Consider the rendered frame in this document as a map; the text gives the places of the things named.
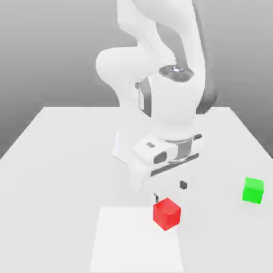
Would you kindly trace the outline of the small green cube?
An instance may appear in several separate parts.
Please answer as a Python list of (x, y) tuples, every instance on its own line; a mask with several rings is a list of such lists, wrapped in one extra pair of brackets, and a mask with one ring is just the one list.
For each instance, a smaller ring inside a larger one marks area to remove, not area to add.
[(264, 181), (254, 178), (245, 178), (242, 200), (261, 204), (264, 192)]

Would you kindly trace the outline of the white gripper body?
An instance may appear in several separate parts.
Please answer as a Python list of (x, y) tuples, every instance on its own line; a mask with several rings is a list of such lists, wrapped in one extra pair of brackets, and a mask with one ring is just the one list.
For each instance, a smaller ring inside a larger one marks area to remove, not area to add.
[(184, 161), (164, 166), (151, 172), (149, 190), (151, 192), (177, 192), (180, 181), (190, 183), (199, 173), (199, 153), (190, 155)]

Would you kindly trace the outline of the small red cube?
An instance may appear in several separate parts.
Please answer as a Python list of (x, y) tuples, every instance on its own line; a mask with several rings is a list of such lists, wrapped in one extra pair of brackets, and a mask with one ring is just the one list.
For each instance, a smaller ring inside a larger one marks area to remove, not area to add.
[(153, 220), (167, 231), (180, 223), (181, 207), (166, 198), (153, 205)]

